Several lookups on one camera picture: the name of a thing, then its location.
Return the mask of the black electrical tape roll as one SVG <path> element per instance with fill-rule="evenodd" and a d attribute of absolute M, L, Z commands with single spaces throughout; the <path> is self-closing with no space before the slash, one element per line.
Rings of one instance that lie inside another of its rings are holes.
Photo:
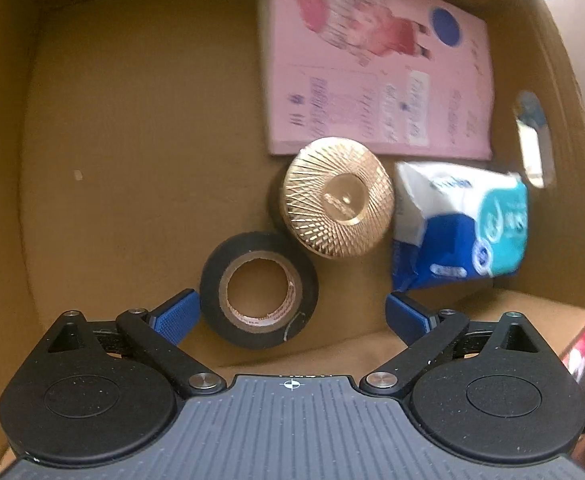
<path fill-rule="evenodd" d="M 285 344 L 310 321 L 319 279 L 287 237 L 247 232 L 224 240 L 204 264 L 201 311 L 212 330 L 251 350 Z"/>

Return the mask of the blue white wet wipes pack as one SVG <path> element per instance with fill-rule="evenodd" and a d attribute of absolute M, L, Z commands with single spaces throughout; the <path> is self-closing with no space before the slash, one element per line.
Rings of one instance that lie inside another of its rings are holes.
<path fill-rule="evenodd" d="M 393 289 L 409 292 L 515 273 L 527 248 L 518 174 L 451 164 L 395 166 Z"/>

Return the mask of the pink booklet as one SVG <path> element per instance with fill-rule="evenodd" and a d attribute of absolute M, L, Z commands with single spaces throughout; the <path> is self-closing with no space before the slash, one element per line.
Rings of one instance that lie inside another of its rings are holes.
<path fill-rule="evenodd" d="M 391 156 L 487 160 L 487 25 L 442 0 L 259 0 L 268 149 L 328 136 Z"/>

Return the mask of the gold ribbed round jar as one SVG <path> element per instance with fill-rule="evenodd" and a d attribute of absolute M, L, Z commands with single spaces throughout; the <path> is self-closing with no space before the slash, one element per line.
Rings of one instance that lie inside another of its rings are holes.
<path fill-rule="evenodd" d="M 286 168 L 276 210 L 310 252 L 329 259 L 360 257 L 381 242 L 393 220 L 393 180 L 362 143 L 317 139 Z"/>

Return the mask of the brown cardboard box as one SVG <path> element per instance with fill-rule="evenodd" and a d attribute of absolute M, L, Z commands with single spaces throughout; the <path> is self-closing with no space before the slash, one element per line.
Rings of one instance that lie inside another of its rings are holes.
<path fill-rule="evenodd" d="M 524 312 L 556 351 L 585 325 L 585 109 L 544 0 L 443 0 L 487 25 L 490 166 L 524 168 L 521 92 L 550 177 L 515 275 L 422 290 Z M 96 321 L 196 287 L 216 245 L 271 228 L 259 0 L 0 0 L 0 397 L 62 312 Z M 0 426 L 0 467 L 9 457 Z"/>

